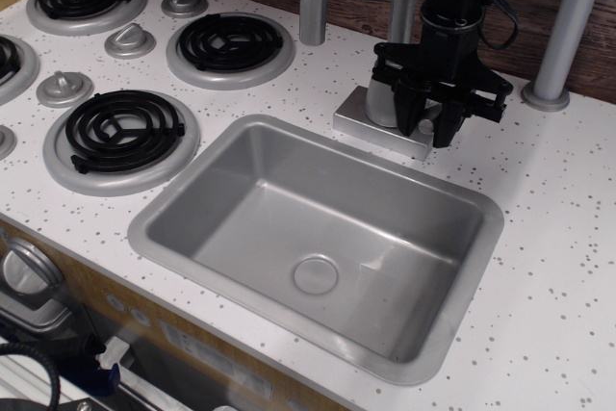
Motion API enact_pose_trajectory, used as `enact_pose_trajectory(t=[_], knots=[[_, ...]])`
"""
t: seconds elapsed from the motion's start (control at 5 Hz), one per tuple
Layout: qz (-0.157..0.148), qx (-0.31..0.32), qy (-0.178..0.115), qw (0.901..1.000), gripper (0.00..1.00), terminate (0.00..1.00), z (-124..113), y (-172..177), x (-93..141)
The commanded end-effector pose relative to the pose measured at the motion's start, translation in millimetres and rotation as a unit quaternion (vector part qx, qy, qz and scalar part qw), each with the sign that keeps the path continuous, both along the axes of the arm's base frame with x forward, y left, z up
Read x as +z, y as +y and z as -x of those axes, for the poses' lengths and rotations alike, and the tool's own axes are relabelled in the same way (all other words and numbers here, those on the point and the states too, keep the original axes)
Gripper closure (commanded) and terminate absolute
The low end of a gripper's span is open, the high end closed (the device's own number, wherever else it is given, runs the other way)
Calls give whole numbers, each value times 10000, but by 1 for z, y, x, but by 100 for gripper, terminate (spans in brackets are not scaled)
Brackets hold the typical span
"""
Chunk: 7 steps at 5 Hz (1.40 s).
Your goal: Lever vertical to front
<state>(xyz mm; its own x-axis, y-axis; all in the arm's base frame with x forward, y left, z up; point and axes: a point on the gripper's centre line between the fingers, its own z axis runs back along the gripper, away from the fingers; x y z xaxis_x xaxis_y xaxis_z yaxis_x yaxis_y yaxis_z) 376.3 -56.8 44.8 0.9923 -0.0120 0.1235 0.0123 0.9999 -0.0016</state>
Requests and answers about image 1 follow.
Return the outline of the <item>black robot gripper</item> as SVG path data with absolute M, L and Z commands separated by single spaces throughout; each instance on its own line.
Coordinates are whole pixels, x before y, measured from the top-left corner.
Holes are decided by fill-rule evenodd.
M 512 85 L 478 57 L 480 23 L 451 26 L 426 20 L 417 44 L 381 42 L 374 47 L 372 79 L 394 91 L 397 128 L 410 137 L 425 102 L 442 104 L 432 146 L 450 146 L 463 121 L 478 116 L 499 122 Z

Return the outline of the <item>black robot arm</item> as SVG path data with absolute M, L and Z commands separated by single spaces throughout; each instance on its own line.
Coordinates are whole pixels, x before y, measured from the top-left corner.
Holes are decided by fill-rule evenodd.
M 391 93 L 394 125 L 405 137 L 427 123 L 443 148 L 471 116 L 498 122 L 512 85 L 484 65 L 477 48 L 489 5 L 503 0 L 424 0 L 416 44 L 378 43 L 372 80 Z

